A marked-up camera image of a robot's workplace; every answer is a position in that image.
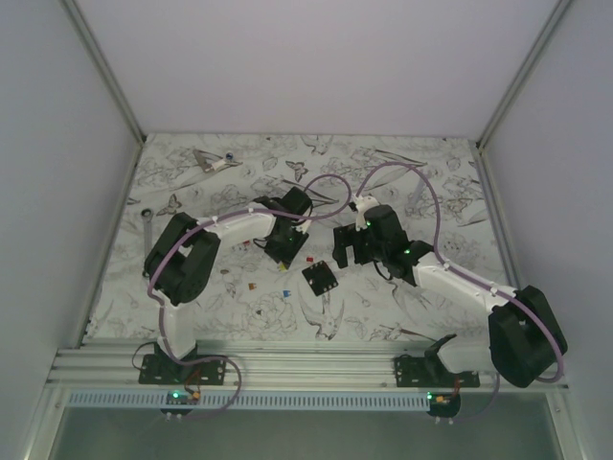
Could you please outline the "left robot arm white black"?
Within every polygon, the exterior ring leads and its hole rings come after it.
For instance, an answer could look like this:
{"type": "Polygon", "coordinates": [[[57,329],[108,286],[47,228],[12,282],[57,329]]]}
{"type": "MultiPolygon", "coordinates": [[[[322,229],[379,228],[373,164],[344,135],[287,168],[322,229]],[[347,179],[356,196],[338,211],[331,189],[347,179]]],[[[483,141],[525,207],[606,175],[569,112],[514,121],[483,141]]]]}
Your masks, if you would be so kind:
{"type": "Polygon", "coordinates": [[[282,197],[262,196],[246,208],[223,216],[171,218],[148,253],[144,272],[148,295],[160,305],[161,373],[182,385],[195,373],[196,342],[189,304],[209,283],[220,251],[244,242],[260,242],[275,263],[290,266],[308,239],[313,203],[293,187],[282,197]]]}

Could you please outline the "black fuse box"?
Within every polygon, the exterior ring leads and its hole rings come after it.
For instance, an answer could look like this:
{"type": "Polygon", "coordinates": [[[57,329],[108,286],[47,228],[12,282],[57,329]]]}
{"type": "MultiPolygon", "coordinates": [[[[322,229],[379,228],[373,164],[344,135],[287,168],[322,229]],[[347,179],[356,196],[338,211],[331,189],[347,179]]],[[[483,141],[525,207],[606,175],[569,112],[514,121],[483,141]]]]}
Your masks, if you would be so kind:
{"type": "Polygon", "coordinates": [[[324,261],[319,261],[305,268],[302,274],[315,296],[323,295],[338,287],[338,281],[334,273],[324,261]],[[311,279],[315,280],[313,284],[309,283],[311,279]]]}

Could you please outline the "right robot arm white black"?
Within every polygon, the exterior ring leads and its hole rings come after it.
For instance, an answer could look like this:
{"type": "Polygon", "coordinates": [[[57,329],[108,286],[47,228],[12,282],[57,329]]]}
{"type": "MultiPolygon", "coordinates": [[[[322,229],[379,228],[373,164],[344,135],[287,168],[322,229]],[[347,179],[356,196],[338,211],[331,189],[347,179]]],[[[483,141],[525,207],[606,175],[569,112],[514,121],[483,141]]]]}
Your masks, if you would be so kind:
{"type": "Polygon", "coordinates": [[[443,388],[464,372],[496,372],[519,388],[563,373],[568,344],[547,297],[538,288],[498,285],[448,262],[434,246],[411,240],[388,205],[359,212],[355,223],[333,231],[332,257],[341,268],[349,263],[383,265],[389,275],[414,288],[433,291],[467,310],[483,314],[483,338],[462,339],[454,333],[436,341],[424,354],[424,374],[443,388]]]}

